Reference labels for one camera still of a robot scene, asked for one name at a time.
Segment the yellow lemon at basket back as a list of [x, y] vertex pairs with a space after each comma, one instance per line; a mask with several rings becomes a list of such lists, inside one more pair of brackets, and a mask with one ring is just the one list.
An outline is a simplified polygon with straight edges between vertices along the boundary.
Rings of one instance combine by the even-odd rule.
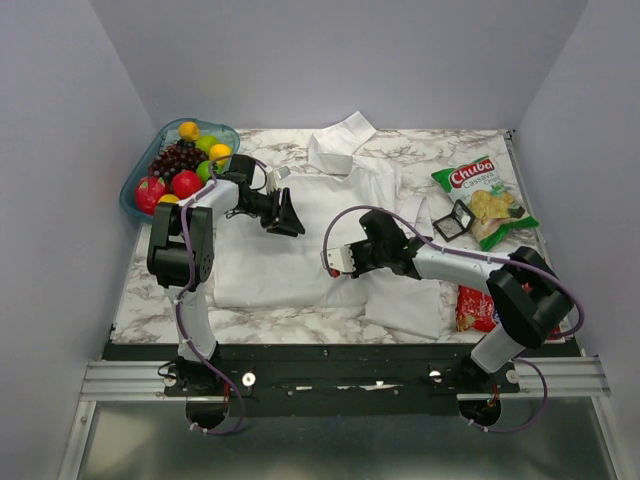
[[179, 126], [178, 134], [185, 142], [196, 142], [200, 138], [200, 129], [195, 122], [185, 121]]

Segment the red apple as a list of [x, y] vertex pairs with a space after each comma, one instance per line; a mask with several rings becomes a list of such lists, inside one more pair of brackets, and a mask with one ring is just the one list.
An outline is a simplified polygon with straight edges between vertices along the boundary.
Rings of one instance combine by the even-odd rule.
[[171, 181], [171, 189], [179, 199], [185, 199], [201, 190], [204, 186], [199, 175], [191, 170], [176, 174]]

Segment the green lime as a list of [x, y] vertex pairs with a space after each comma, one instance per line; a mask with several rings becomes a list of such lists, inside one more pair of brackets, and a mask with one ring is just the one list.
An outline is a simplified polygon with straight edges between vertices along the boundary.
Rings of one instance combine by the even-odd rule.
[[213, 175], [218, 173], [218, 165], [215, 161], [202, 161], [196, 168], [196, 174], [203, 184], [206, 184]]

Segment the aluminium rail frame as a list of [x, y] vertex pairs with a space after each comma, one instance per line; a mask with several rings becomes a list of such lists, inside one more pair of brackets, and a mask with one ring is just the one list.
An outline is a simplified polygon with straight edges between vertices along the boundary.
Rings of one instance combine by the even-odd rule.
[[[71, 433], [58, 477], [77, 479], [89, 438], [97, 404], [100, 402], [169, 402], [164, 381], [157, 375], [159, 361], [91, 361], [85, 369]], [[540, 370], [547, 382], [549, 398], [589, 398], [593, 404], [602, 437], [616, 479], [634, 479], [634, 467], [619, 444], [611, 403], [611, 389], [597, 357], [547, 357], [520, 359], [507, 374], [520, 390], [502, 393], [503, 400], [537, 398], [543, 393]]]

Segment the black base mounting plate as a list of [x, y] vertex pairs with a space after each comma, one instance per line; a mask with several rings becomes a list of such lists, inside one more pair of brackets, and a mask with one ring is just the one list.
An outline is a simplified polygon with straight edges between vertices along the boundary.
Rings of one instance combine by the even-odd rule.
[[581, 357], [573, 343], [548, 344], [497, 372], [477, 373], [470, 347], [440, 345], [238, 345], [208, 364], [177, 358], [168, 345], [111, 345], [106, 361], [159, 361], [164, 393], [188, 419], [369, 415], [465, 415], [492, 424], [500, 398], [520, 390], [507, 374], [520, 359]]

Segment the white shirt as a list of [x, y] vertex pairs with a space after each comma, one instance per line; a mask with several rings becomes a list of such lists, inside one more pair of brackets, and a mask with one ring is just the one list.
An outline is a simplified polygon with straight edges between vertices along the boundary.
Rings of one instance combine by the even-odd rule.
[[291, 191], [306, 232], [296, 238], [269, 234], [258, 220], [237, 215], [217, 227], [213, 298], [219, 307], [361, 307], [366, 320], [403, 333], [435, 340], [440, 333], [440, 285], [375, 270], [358, 279], [332, 278], [321, 250], [323, 238], [342, 246], [364, 238], [360, 215], [347, 208], [387, 209], [424, 234], [428, 204], [419, 196], [398, 197], [398, 166], [364, 157], [358, 149], [376, 130], [360, 112], [315, 132], [307, 160], [294, 166], [281, 184]]

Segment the green cassava chips bag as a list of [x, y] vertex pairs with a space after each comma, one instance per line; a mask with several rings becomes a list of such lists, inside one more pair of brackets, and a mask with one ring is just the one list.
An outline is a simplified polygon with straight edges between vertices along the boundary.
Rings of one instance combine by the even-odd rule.
[[497, 246], [511, 230], [533, 229], [539, 222], [507, 189], [489, 156], [431, 174], [453, 201], [474, 215], [471, 233], [482, 251]]

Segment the orange fruit front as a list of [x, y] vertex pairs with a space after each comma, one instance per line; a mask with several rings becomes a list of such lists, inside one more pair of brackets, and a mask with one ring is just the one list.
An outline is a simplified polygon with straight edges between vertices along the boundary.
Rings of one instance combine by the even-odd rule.
[[158, 203], [176, 204], [179, 201], [180, 199], [177, 196], [173, 194], [165, 194], [159, 198]]

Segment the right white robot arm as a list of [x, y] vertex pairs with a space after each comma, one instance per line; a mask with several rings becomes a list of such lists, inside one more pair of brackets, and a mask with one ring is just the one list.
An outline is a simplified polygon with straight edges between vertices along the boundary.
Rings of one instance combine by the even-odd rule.
[[497, 371], [525, 350], [540, 348], [572, 311], [584, 319], [574, 293], [540, 254], [520, 247], [510, 254], [489, 255], [437, 244], [414, 231], [409, 237], [398, 215], [382, 209], [364, 214], [363, 240], [350, 244], [347, 272], [357, 278], [388, 269], [415, 280], [439, 280], [469, 287], [491, 297], [499, 322], [471, 350], [460, 367], [460, 379], [480, 392], [496, 380]]

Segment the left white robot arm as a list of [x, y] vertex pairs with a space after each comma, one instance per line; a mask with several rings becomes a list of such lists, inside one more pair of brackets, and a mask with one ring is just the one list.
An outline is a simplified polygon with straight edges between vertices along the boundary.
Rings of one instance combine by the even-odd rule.
[[270, 234], [305, 233], [291, 199], [279, 182], [287, 167], [272, 168], [247, 155], [229, 157], [225, 170], [212, 173], [204, 186], [175, 204], [156, 207], [149, 238], [147, 268], [164, 288], [179, 334], [178, 356], [195, 362], [187, 382], [201, 395], [214, 393], [222, 380], [209, 362], [217, 340], [209, 324], [205, 283], [214, 261], [216, 224], [221, 218], [248, 215]]

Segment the red snack bag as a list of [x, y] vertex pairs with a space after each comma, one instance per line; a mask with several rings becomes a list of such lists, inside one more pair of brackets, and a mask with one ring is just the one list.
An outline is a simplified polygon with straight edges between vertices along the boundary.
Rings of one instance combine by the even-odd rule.
[[470, 287], [458, 288], [455, 312], [457, 332], [489, 333], [501, 322], [491, 296]]

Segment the red dragon fruit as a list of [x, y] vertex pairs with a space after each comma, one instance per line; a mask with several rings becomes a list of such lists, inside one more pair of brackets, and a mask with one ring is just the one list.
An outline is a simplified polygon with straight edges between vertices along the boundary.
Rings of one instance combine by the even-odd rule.
[[169, 193], [166, 181], [161, 177], [143, 177], [134, 189], [134, 202], [137, 209], [152, 216], [161, 196]]

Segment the yellow lemon right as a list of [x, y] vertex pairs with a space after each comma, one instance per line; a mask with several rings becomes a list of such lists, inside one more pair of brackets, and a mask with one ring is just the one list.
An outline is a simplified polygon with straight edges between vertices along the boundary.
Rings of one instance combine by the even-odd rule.
[[209, 160], [216, 164], [224, 165], [231, 157], [232, 148], [223, 143], [213, 145], [208, 152]]

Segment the green apple back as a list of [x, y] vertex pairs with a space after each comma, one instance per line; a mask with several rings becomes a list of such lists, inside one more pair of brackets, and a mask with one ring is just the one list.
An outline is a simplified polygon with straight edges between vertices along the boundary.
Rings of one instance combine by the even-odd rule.
[[209, 154], [211, 148], [218, 144], [218, 139], [212, 135], [203, 135], [196, 142], [195, 147], [205, 154]]

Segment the purple grape bunch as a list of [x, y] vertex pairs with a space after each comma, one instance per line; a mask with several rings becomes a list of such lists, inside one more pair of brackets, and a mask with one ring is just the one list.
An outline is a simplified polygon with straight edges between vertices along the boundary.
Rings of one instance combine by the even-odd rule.
[[148, 175], [169, 182], [183, 171], [195, 172], [207, 159], [207, 154], [198, 149], [193, 142], [179, 140], [159, 151], [148, 167]]

